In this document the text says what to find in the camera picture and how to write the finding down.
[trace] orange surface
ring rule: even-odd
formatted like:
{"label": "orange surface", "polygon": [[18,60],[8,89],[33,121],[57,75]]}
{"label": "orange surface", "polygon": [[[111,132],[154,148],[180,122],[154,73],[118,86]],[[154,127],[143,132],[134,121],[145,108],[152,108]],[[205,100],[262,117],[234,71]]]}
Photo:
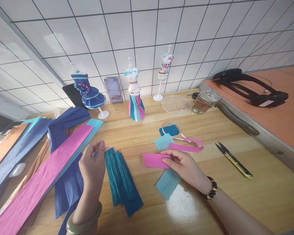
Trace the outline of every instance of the orange surface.
{"label": "orange surface", "polygon": [[[260,71],[250,75],[266,84],[270,85],[272,83],[272,87],[275,90],[288,93],[286,103],[275,108],[255,107],[250,104],[249,100],[236,94],[229,88],[217,84],[212,80],[206,80],[205,82],[229,102],[248,114],[262,127],[266,128],[294,149],[294,67]],[[237,83],[256,91],[258,94],[264,94],[264,88],[254,82],[240,81]]]}

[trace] right hand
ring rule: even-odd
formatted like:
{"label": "right hand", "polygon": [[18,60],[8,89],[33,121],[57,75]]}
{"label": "right hand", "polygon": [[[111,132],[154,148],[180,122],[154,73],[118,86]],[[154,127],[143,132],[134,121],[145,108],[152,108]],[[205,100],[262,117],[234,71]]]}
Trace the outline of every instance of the right hand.
{"label": "right hand", "polygon": [[212,187],[211,181],[198,167],[197,163],[189,153],[176,149],[166,149],[160,153],[171,156],[172,159],[162,158],[161,160],[178,173],[187,183],[203,194],[208,194],[210,192]]}

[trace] beaded bracelet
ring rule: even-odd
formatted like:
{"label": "beaded bracelet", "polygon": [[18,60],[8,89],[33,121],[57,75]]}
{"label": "beaded bracelet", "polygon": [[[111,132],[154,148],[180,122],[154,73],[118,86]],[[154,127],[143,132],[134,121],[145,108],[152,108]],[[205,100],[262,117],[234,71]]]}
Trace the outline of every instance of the beaded bracelet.
{"label": "beaded bracelet", "polygon": [[212,189],[211,189],[210,193],[208,195],[205,195],[205,194],[201,193],[199,190],[197,190],[197,191],[202,198],[210,200],[211,198],[213,198],[214,195],[216,195],[216,191],[217,191],[218,187],[217,187],[217,183],[213,180],[213,178],[211,178],[210,176],[207,176],[207,177],[212,182]]}

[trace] hand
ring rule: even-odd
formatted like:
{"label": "hand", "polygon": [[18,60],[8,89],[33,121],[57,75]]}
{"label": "hand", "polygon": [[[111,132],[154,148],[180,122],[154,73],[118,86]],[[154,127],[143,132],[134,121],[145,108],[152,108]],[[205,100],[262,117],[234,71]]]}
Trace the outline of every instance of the hand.
{"label": "hand", "polygon": [[176,149],[166,149],[161,154],[169,154],[172,159],[162,158],[161,160],[178,173],[182,179],[195,187],[203,194],[208,194],[212,183],[198,167],[195,160],[189,153]]}
{"label": "hand", "polygon": [[[97,158],[94,158],[93,154],[96,150],[98,150],[98,155]],[[105,142],[103,140],[90,143],[85,148],[79,161],[79,168],[84,180],[84,191],[95,190],[100,194],[106,172]]]}

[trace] left hand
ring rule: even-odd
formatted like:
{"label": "left hand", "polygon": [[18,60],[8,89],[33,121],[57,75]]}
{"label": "left hand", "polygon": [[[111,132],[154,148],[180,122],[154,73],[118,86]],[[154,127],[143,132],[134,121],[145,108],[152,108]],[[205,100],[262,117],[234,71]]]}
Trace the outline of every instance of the left hand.
{"label": "left hand", "polygon": [[[98,150],[97,158],[93,157]],[[102,183],[106,172],[105,164],[105,142],[103,140],[90,143],[79,161],[79,168],[84,180],[84,191],[95,190],[101,192]]]}

